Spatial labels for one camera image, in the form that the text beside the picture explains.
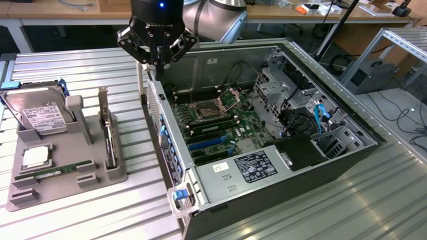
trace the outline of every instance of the corrugated metal surface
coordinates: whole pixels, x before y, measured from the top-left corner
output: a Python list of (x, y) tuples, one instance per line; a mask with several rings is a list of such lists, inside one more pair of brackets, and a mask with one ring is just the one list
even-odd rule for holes
[(128, 180), (101, 189), (8, 212), (17, 122), (9, 111), (0, 125), (0, 239), (181, 239), (139, 101), (135, 60), (117, 48), (19, 55), (12, 80), (67, 81), (84, 98), (85, 116), (99, 111), (97, 87), (108, 87), (119, 120)]
[[(108, 86), (129, 178), (17, 212), (1, 207), (1, 239), (180, 239), (137, 104), (132, 58), (119, 49), (33, 53), (17, 58), (15, 80), (53, 80), (57, 76), (67, 80), (72, 94), (83, 95), (87, 115), (97, 111), (97, 87)], [(0, 205), (7, 200), (16, 139), (16, 121), (8, 111), (3, 118)], [(387, 145), (336, 181), (203, 239), (426, 239), (426, 165), (382, 126), (375, 129)]]

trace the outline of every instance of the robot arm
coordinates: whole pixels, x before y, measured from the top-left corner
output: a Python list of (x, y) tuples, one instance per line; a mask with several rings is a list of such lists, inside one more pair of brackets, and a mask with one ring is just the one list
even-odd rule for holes
[(185, 28), (232, 43), (247, 19), (245, 9), (244, 0), (131, 0), (131, 20), (117, 32), (117, 44), (141, 64), (161, 72), (197, 42)]
[(184, 0), (131, 0), (132, 17), (127, 29), (117, 32), (117, 44), (156, 69), (176, 62), (197, 42), (185, 32), (183, 7)]

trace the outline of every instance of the warning label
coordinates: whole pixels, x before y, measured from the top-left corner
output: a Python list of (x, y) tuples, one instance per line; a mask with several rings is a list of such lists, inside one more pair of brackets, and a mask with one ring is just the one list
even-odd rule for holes
[(56, 105), (28, 108), (23, 110), (23, 113), (37, 132), (65, 127), (65, 121)]
[(248, 184), (277, 173), (264, 151), (239, 157), (233, 161)]

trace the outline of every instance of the pcie slot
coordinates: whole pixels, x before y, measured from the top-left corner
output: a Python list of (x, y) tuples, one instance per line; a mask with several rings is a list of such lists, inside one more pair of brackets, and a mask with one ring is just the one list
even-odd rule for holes
[(221, 137), (212, 139), (209, 141), (195, 143), (188, 146), (188, 149), (189, 149), (189, 151), (192, 151), (192, 150), (203, 149), (203, 148), (209, 147), (216, 144), (223, 144), (225, 139), (227, 139), (227, 136), (221, 136)]
[(219, 131), (219, 132), (216, 131), (216, 132), (211, 132), (208, 134), (193, 136), (192, 138), (187, 139), (185, 142), (187, 142), (187, 144), (193, 144), (196, 142), (201, 142), (201, 141), (205, 141), (205, 140), (209, 140), (213, 138), (219, 138), (224, 135), (225, 135), (224, 131)]
[(224, 150), (221, 152), (217, 152), (215, 154), (211, 154), (208, 156), (199, 156), (193, 159), (193, 162), (196, 164), (207, 164), (208, 162), (212, 162), (217, 159), (224, 159), (227, 157), (229, 157), (233, 153), (233, 148)]

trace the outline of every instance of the motherboard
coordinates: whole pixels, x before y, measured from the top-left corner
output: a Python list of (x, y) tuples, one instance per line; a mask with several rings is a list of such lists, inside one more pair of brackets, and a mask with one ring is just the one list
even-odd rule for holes
[(273, 139), (265, 122), (253, 112), (255, 97), (247, 92), (228, 88), (213, 98), (209, 93), (188, 93), (184, 101), (181, 95), (171, 99), (173, 116), (197, 165), (253, 151)]

